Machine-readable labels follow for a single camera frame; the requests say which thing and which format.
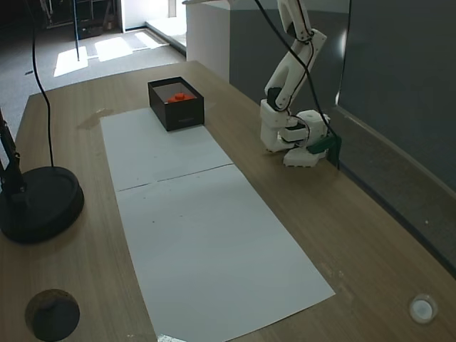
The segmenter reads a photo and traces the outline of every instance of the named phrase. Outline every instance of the white light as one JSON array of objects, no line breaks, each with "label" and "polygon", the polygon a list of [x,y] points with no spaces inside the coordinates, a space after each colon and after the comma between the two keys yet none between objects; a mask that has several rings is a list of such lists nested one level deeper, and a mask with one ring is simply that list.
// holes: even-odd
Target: white light
[{"label": "white light", "polygon": [[148,21],[148,23],[167,36],[173,37],[187,33],[186,17],[155,19]]},{"label": "white light", "polygon": [[79,61],[76,49],[61,52],[57,58],[54,77],[65,75],[76,70],[88,67],[87,49],[85,46],[79,48]]},{"label": "white light", "polygon": [[165,45],[165,44],[158,43],[157,41],[152,39],[152,37],[150,37],[148,34],[146,34],[144,32],[135,33],[135,36],[148,48],[159,48],[159,47]]},{"label": "white light", "polygon": [[345,57],[345,48],[347,46],[347,31],[342,33],[341,39],[339,41],[339,51],[341,52],[341,57]]},{"label": "white light", "polygon": [[98,59],[100,62],[128,56],[133,53],[133,50],[121,37],[108,39],[106,41],[99,41],[95,43],[95,48],[97,49]]}]

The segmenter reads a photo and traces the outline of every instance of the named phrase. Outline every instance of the dark wall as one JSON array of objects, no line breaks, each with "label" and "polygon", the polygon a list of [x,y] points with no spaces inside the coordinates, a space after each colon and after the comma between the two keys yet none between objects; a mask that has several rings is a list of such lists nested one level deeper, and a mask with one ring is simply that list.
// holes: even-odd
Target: dark wall
[{"label": "dark wall", "polygon": [[339,105],[456,190],[456,1],[352,0]]},{"label": "dark wall", "polygon": [[[276,27],[282,31],[278,10],[267,10]],[[348,14],[310,11],[312,27],[328,39],[318,55],[311,75],[322,108],[335,105],[343,67],[341,39],[347,29]],[[229,82],[252,100],[259,102],[264,87],[287,50],[257,10],[231,11]],[[283,33],[289,43],[293,39]],[[309,83],[306,82],[292,105],[294,110],[315,108]]]},{"label": "dark wall", "polygon": [[0,27],[25,17],[23,0],[0,0]]}]

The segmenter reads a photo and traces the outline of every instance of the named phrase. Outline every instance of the black cable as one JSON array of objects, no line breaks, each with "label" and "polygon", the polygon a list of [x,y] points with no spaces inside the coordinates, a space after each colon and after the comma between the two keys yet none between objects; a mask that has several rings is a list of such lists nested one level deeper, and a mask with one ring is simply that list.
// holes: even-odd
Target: black cable
[{"label": "black cable", "polygon": [[300,118],[299,116],[297,116],[297,115],[292,115],[292,114],[290,113],[289,110],[288,110],[288,114],[289,114],[292,118],[296,118],[298,121],[301,121],[301,124],[302,124],[303,126],[306,126],[306,128],[307,128],[307,138],[306,138],[306,141],[309,141],[309,138],[310,138],[310,136],[311,136],[311,128],[309,127],[309,125],[307,124],[307,122],[304,121],[303,119],[301,119],[301,118]]},{"label": "black cable", "polygon": [[312,37],[314,33],[309,32],[309,29],[307,28],[307,23],[306,23],[306,19],[304,18],[304,12],[302,11],[301,2],[299,0],[296,0],[296,1],[298,2],[299,11],[301,13],[301,18],[304,23],[304,28],[306,29],[307,36]]},{"label": "black cable", "polygon": [[24,0],[24,4],[27,8],[28,14],[31,18],[31,23],[32,23],[32,45],[31,45],[31,60],[33,64],[33,73],[35,74],[35,80],[36,83],[38,84],[38,87],[40,88],[41,95],[44,97],[44,100],[46,102],[46,105],[48,107],[48,144],[49,144],[49,157],[51,159],[51,166],[54,166],[54,156],[53,156],[53,151],[52,151],[52,140],[51,140],[51,103],[49,102],[48,96],[46,95],[46,92],[43,89],[43,86],[41,85],[40,78],[38,76],[38,69],[36,67],[36,23],[35,23],[35,18],[33,17],[33,13],[31,11],[30,6],[28,5],[29,3],[27,0]]},{"label": "black cable", "polygon": [[[312,44],[311,42],[311,48],[312,48],[312,53],[311,53],[311,57],[309,58],[309,62],[307,62],[307,66],[309,66],[312,62],[312,59],[314,59],[314,45]],[[288,101],[288,104],[286,105],[285,109],[288,109],[291,105],[291,100],[293,100],[293,96],[294,94],[296,93],[296,91],[298,90],[299,86],[301,85],[302,81],[304,80],[304,78],[306,77],[306,73],[304,73],[301,77],[301,80],[299,80],[299,83],[296,85],[296,87],[294,87],[294,90],[293,90],[293,93],[291,94],[291,97]]]},{"label": "black cable", "polygon": [[296,54],[296,52],[293,51],[293,49],[291,48],[291,46],[286,42],[285,38],[281,36],[280,32],[277,30],[277,28],[275,27],[274,23],[272,23],[271,19],[269,18],[269,16],[267,15],[266,11],[264,10],[263,6],[261,5],[261,3],[259,2],[259,0],[254,0],[255,3],[257,4],[261,14],[263,14],[263,17],[266,19],[268,25],[271,27],[271,30],[276,34],[277,38],[279,38],[280,42],[282,42],[286,49],[288,50],[288,52],[299,62],[299,64],[302,65],[302,67],[304,68],[305,70],[305,73],[307,75],[307,79],[309,80],[309,86],[311,88],[311,93],[312,93],[312,97],[313,97],[313,101],[315,103],[315,106],[317,108],[317,111],[318,113],[320,114],[321,116],[321,119],[323,120],[325,126],[328,128],[329,132],[331,132],[332,135],[336,136],[337,137],[337,134],[336,132],[334,132],[333,128],[329,125],[329,122],[327,121],[327,119],[325,118],[325,115],[323,114],[323,111],[320,107],[320,103],[318,101],[318,97],[317,97],[317,94],[316,94],[316,91],[315,91],[315,86],[314,86],[314,82],[312,81],[312,77],[311,77],[311,73],[309,71],[309,68],[307,68],[307,65],[299,58],[299,56]]}]

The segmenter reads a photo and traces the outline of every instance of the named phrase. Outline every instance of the orange object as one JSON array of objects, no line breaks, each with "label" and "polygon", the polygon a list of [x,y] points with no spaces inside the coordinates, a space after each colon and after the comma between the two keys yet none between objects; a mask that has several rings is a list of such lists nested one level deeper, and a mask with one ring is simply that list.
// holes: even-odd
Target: orange object
[{"label": "orange object", "polygon": [[177,93],[173,98],[168,98],[168,103],[180,102],[185,100],[192,100],[195,98],[193,95],[187,95],[184,93]]}]

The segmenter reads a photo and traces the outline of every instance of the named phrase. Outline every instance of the floor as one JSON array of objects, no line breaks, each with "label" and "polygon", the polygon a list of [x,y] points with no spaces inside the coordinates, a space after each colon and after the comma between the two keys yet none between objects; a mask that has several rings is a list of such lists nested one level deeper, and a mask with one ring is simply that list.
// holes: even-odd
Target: floor
[{"label": "floor", "polygon": [[456,197],[343,111],[327,112],[348,174],[456,277]]},{"label": "floor", "polygon": [[[87,65],[84,61],[79,64],[76,62],[70,26],[39,33],[36,59],[45,90],[185,61],[185,57],[175,49],[144,30],[83,39],[80,51],[81,57],[85,55],[84,51],[87,52]],[[31,32],[20,27],[0,31],[0,108],[14,137],[29,96],[39,92],[31,70]]]},{"label": "floor", "polygon": [[172,18],[162,18],[149,20],[147,27],[153,31],[158,31],[160,35],[166,36],[183,50],[187,47],[187,12],[186,6],[179,1],[176,4],[176,16]]}]

